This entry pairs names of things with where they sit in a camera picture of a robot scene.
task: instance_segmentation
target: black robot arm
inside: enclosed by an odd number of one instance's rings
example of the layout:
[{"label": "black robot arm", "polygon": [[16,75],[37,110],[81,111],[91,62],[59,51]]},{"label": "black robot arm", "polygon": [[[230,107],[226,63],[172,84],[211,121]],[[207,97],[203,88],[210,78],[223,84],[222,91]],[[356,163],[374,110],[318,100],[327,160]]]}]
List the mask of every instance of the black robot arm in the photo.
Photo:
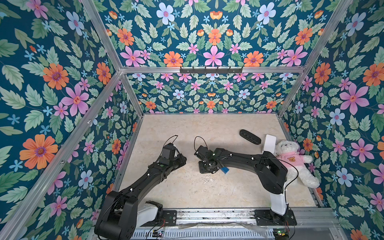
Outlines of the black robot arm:
[{"label": "black robot arm", "polygon": [[263,187],[273,193],[282,194],[287,168],[270,152],[248,155],[230,152],[223,148],[215,151],[200,146],[194,154],[199,161],[200,173],[215,173],[222,167],[234,167],[256,173]]},{"label": "black robot arm", "polygon": [[165,145],[161,156],[134,184],[106,196],[95,233],[110,240],[130,239],[136,228],[139,202],[172,171],[184,166],[186,160],[172,143]]}]

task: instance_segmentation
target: floral wallpaper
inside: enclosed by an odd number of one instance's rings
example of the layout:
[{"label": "floral wallpaper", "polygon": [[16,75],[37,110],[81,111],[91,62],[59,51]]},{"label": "floral wallpaper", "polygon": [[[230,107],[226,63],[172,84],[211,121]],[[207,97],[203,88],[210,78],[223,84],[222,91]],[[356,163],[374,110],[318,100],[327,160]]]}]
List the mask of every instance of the floral wallpaper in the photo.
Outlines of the floral wallpaper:
[{"label": "floral wallpaper", "polygon": [[[338,1],[95,1],[126,66],[299,66]],[[329,49],[321,55],[328,57]]]},{"label": "floral wallpaper", "polygon": [[[77,0],[2,1],[0,30],[2,228],[114,68]],[[121,83],[107,101],[19,239],[85,239],[135,126]]]},{"label": "floral wallpaper", "polygon": [[285,114],[317,189],[353,240],[384,237],[383,1],[354,1]]}]

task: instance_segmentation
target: green leaf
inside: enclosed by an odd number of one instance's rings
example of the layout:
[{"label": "green leaf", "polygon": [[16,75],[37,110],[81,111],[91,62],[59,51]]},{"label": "green leaf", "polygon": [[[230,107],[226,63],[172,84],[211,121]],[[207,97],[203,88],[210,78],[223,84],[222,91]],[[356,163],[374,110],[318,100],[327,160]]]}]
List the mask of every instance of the green leaf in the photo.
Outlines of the green leaf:
[{"label": "green leaf", "polygon": [[2,73],[10,84],[15,85],[19,90],[22,89],[24,79],[18,68],[11,65],[3,65]]}]

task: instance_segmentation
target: wall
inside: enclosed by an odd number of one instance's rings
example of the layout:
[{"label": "wall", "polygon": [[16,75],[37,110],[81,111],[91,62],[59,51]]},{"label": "wall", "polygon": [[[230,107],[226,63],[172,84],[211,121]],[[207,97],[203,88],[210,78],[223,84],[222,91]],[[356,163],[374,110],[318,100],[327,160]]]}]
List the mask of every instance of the wall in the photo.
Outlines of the wall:
[{"label": "wall", "polygon": [[[114,69],[77,0],[42,3],[39,0],[2,1],[0,31],[3,33],[0,37],[2,228],[81,121]],[[103,70],[106,71],[104,78],[100,76]],[[78,157],[73,154],[72,161],[65,165],[55,186],[45,196],[19,238],[86,238],[90,221],[97,218],[102,196],[105,196],[118,173],[116,168],[124,153],[124,144],[135,126],[136,114],[121,87],[113,91],[111,100],[105,106],[113,109],[114,116],[110,118],[106,111],[100,111],[94,122],[96,125],[79,143]],[[80,91],[80,107],[71,107]],[[127,105],[126,112],[121,112],[120,104],[125,105],[123,101]],[[111,140],[116,138],[121,141],[123,152],[112,154]],[[90,142],[95,145],[92,147],[94,152],[89,155],[84,154],[86,141],[87,145]],[[36,156],[36,150],[38,153],[41,151],[40,156]],[[84,188],[84,184],[79,186],[79,181],[88,171],[94,177],[93,182],[89,181],[88,188]],[[67,197],[67,205],[61,205],[61,214],[56,212],[51,216],[58,197],[63,200]]]},{"label": "wall", "polygon": [[308,168],[324,205],[353,240],[384,232],[383,13],[383,1],[354,1],[329,57],[319,57],[285,114],[302,152],[315,157]]}]

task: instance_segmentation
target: black remote control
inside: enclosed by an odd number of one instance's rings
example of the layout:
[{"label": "black remote control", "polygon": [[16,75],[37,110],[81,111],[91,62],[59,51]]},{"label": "black remote control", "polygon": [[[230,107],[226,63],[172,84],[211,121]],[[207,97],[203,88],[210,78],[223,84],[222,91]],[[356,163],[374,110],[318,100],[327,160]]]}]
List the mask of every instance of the black remote control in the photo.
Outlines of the black remote control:
[{"label": "black remote control", "polygon": [[240,136],[242,136],[253,144],[259,145],[262,142],[262,140],[258,136],[254,135],[251,132],[248,132],[247,130],[241,129],[239,134]]}]

